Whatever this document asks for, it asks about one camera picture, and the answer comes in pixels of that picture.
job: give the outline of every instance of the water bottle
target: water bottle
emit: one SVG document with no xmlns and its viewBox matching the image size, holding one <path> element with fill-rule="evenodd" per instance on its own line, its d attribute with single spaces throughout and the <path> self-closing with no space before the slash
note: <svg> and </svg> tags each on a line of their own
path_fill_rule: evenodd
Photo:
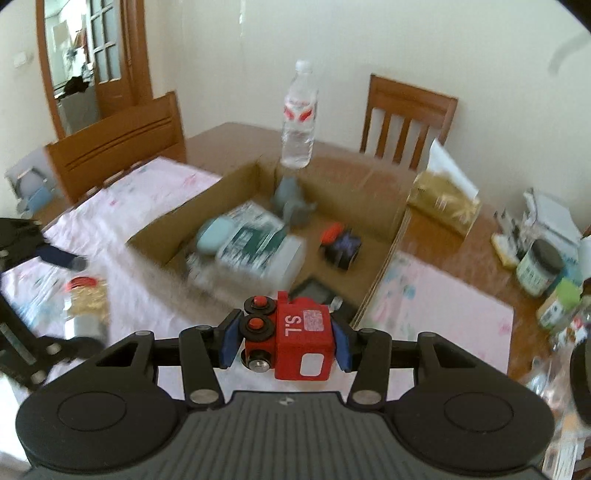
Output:
<svg viewBox="0 0 591 480">
<path fill-rule="evenodd" d="M 318 90 L 311 81 L 309 61 L 298 60 L 295 78 L 285 97 L 281 164 L 304 168 L 312 158 Z"/>
</svg>

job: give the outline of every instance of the wooden table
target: wooden table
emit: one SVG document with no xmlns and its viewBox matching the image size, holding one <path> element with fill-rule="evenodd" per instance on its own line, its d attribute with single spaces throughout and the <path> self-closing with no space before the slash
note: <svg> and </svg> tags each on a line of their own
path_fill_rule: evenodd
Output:
<svg viewBox="0 0 591 480">
<path fill-rule="evenodd" d="M 278 158 L 280 154 L 279 132 L 244 124 L 221 125 L 162 152 L 168 158 L 220 175 L 257 158 Z M 331 162 L 330 171 L 322 173 L 343 184 L 358 181 L 361 167 L 367 170 L 372 163 L 373 175 L 368 176 L 367 184 L 372 191 L 386 190 L 402 205 L 415 177 L 396 164 L 322 142 L 315 143 L 314 156 L 338 159 Z M 398 247 L 514 308 L 508 373 L 518 379 L 530 370 L 534 356 L 548 354 L 548 343 L 534 315 L 541 300 L 524 293 L 513 273 L 502 268 L 492 248 L 490 238 L 497 230 L 493 213 L 485 206 L 470 234 L 462 239 L 424 215 L 407 210 Z"/>
</svg>

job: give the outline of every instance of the white wall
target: white wall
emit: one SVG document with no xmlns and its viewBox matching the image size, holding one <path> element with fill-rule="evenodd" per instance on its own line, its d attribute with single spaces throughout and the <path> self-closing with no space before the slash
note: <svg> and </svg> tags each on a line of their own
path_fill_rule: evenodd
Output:
<svg viewBox="0 0 591 480">
<path fill-rule="evenodd" d="M 35 0 L 14 0 L 0 12 L 0 37 L 0 216 L 12 216 L 16 200 L 4 171 L 56 139 L 37 54 Z M 15 69 L 22 51 L 31 61 Z"/>
<path fill-rule="evenodd" d="M 459 97 L 446 146 L 485 200 L 520 205 L 536 186 L 562 197 L 580 225 L 591 223 L 591 44 L 549 74 L 555 50 L 583 31 L 556 0 L 176 0 L 157 8 L 163 30 L 149 37 L 152 77 L 159 93 L 178 89 L 187 135 L 225 121 L 279 128 L 301 57 L 313 61 L 320 86 L 318 137 L 356 150 L 374 72 Z"/>
</svg>

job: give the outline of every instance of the cardboard box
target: cardboard box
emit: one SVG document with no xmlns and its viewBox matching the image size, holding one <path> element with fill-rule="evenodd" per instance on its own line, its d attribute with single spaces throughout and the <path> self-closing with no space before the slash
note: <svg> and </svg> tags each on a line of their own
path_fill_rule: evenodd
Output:
<svg viewBox="0 0 591 480">
<path fill-rule="evenodd" d="M 317 202 L 318 208 L 305 228 L 290 232 L 307 241 L 306 260 L 294 286 L 313 275 L 349 302 L 360 306 L 360 318 L 363 306 L 370 299 L 393 253 L 408 190 L 392 187 L 388 182 L 395 183 L 395 177 L 384 180 L 383 174 L 377 172 L 382 177 L 379 181 L 370 166 L 354 164 L 353 168 L 346 170 L 335 169 L 335 166 L 339 166 L 338 160 L 315 159 L 307 168 L 294 172 L 285 170 L 275 159 L 261 157 L 237 168 L 205 192 L 156 219 L 133 236 L 128 244 L 161 268 L 183 275 L 184 246 L 208 219 L 249 199 L 271 210 L 270 198 L 283 175 L 295 175 L 306 200 Z M 335 180 L 339 171 L 343 172 L 341 178 Z M 349 271 L 332 267 L 319 252 L 322 232 L 335 221 L 352 228 L 363 242 Z"/>
</svg>

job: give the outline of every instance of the gray toy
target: gray toy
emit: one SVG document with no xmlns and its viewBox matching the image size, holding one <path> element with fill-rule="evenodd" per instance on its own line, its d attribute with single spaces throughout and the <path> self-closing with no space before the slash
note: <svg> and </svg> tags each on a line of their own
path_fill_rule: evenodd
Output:
<svg viewBox="0 0 591 480">
<path fill-rule="evenodd" d="M 310 214 L 316 210 L 315 203 L 306 203 L 304 193 L 294 177 L 283 177 L 271 199 L 275 213 L 290 226 L 304 226 Z"/>
</svg>

